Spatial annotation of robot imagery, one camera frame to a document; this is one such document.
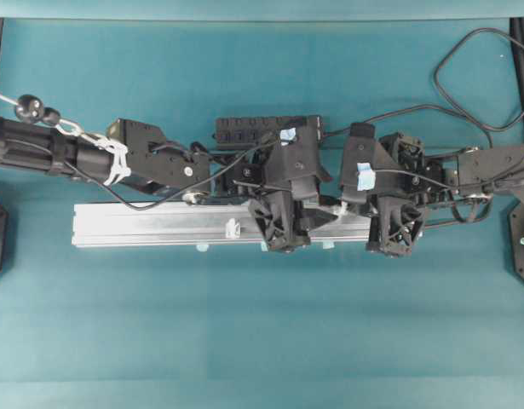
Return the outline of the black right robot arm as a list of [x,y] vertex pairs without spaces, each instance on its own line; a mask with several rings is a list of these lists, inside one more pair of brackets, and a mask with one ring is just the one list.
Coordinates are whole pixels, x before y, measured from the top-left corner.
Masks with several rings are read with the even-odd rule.
[[524,207],[524,144],[428,155],[400,135],[377,141],[374,159],[357,173],[371,225],[366,249],[412,253],[427,230],[484,221],[497,196]]

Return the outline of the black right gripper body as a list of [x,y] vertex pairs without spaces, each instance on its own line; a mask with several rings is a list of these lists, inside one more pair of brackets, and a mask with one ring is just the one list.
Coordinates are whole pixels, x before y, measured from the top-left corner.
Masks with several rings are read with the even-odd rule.
[[416,138],[393,133],[376,141],[368,191],[371,225],[366,250],[409,256],[423,231],[429,207],[447,191],[442,164],[425,154]]

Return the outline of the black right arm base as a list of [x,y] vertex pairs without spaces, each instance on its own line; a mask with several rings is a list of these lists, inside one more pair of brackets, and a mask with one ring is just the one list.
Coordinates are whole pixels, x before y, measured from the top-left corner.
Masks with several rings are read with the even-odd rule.
[[519,202],[508,217],[515,273],[524,282],[524,204]]

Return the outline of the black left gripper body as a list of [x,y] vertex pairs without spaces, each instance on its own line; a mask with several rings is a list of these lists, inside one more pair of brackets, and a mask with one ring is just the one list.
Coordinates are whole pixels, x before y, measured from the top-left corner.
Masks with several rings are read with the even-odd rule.
[[214,180],[217,201],[248,204],[248,211],[270,251],[289,253],[311,244],[298,224],[300,205],[293,200],[287,181],[269,181],[265,175],[271,150],[255,153],[217,153],[216,163],[231,168]]

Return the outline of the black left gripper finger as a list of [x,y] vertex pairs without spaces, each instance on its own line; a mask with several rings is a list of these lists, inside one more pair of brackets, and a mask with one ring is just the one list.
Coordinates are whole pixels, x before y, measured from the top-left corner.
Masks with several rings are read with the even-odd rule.
[[339,208],[340,205],[341,202],[338,199],[327,195],[303,200],[302,230],[310,232],[334,222],[338,218],[335,209]]

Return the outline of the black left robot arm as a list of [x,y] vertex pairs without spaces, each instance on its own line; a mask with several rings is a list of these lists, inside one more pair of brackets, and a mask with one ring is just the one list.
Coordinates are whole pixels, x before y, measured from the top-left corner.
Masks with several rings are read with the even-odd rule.
[[0,117],[0,167],[92,182],[108,192],[129,187],[152,198],[125,203],[141,215],[178,203],[191,210],[241,207],[269,250],[291,252],[337,220],[337,201],[320,192],[331,179],[320,160],[323,131],[318,115],[220,118],[211,151],[128,119],[105,134],[88,133],[48,110],[44,118]]

